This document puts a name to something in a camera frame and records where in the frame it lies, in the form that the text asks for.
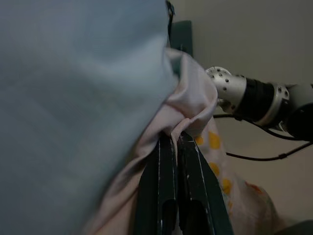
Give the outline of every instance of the gray wall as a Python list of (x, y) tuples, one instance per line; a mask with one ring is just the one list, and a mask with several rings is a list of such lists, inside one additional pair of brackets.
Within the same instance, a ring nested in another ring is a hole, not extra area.
[[(261, 81), (312, 83), (313, 2), (309, 0), (172, 0), (176, 20), (191, 20), (195, 59)], [(282, 141), (234, 120), (218, 120), (227, 151), (271, 157), (301, 143)], [(288, 159), (247, 162), (234, 170), (264, 187), (290, 224), (313, 219), (313, 148)]]

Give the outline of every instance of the pink fabric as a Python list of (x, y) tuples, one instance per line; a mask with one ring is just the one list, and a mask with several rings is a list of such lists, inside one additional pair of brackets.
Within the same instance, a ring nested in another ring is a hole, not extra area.
[(184, 130), (199, 140), (199, 149), (208, 163), (211, 163), (211, 168), (214, 168), (213, 171), (224, 191), (224, 202), (235, 234), (262, 234), (262, 228), (263, 232), (273, 232), (279, 220), (270, 198), (262, 189), (257, 191), (238, 178), (228, 167), (227, 156), (220, 146), (212, 119), (217, 91), (211, 79), (187, 54), (171, 50), (168, 55), (173, 70), (179, 71), (179, 76), (176, 75), (179, 85), (138, 140), (130, 154), (130, 161), (112, 181), (90, 234), (129, 234), (132, 230), (137, 187), (145, 167), (143, 160), (154, 149), (160, 132), (163, 131), (172, 137), (177, 150), (178, 137)]

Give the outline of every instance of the light blue fabric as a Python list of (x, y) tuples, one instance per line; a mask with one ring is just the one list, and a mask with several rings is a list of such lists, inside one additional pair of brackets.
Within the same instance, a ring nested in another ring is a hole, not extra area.
[(0, 234), (79, 234), (177, 81), (162, 0), (0, 0)]

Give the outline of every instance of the robotic arm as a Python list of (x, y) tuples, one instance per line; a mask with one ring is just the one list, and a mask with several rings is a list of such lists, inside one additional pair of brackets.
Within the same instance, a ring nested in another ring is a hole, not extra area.
[(222, 67), (211, 67), (206, 73), (226, 113), (286, 131), (299, 140), (313, 141), (313, 85), (263, 83), (232, 75)]

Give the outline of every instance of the cloth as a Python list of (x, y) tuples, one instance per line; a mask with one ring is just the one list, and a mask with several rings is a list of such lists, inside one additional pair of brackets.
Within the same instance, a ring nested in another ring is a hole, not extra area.
[(195, 138), (218, 178), (234, 233), (272, 234), (282, 224), (270, 197), (262, 188), (240, 179), (229, 167), (212, 118), (217, 102), (214, 84), (204, 69), (187, 54), (170, 50), (168, 55), (179, 84), (146, 128), (130, 155), (130, 161), (112, 181), (90, 234), (129, 234), (145, 158), (154, 149), (160, 132), (172, 137), (177, 152), (177, 140), (182, 131)]
[(0, 0), (0, 234), (86, 234), (177, 86), (167, 21), (162, 0)]

